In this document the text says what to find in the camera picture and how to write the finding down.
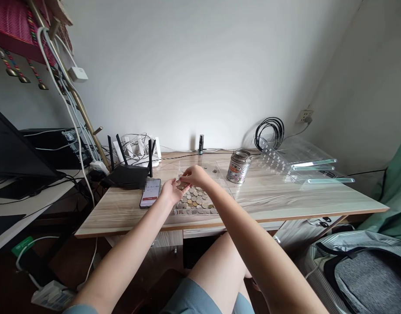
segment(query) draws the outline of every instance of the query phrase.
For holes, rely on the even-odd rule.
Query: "left hand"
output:
[[[180,201],[183,195],[189,190],[190,184],[188,184],[183,190],[179,190],[177,187],[180,182],[176,181],[175,178],[167,180],[161,189],[160,197],[168,200],[172,205]]]

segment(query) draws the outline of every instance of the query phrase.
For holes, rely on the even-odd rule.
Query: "metal can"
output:
[[[235,150],[231,155],[227,179],[233,183],[241,184],[245,180],[252,160],[251,154],[246,150]]]

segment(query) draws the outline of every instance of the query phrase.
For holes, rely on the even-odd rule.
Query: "white wall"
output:
[[[162,145],[251,145],[268,116],[306,108],[359,0],[65,0],[99,138],[148,132]]]
[[[401,0],[365,0],[310,105],[304,136],[346,174],[383,169],[401,143]],[[356,176],[369,194],[382,173]]]

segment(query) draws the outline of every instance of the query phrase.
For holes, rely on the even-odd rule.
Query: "striped bag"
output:
[[[331,314],[401,314],[401,240],[336,233],[312,244],[296,265]]]

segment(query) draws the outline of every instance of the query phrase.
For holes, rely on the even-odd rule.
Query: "computer case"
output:
[[[74,128],[25,129],[20,132],[35,148],[50,149],[39,150],[39,152],[55,169],[81,169],[77,134]],[[80,141],[83,164],[87,166],[92,158],[81,138]]]

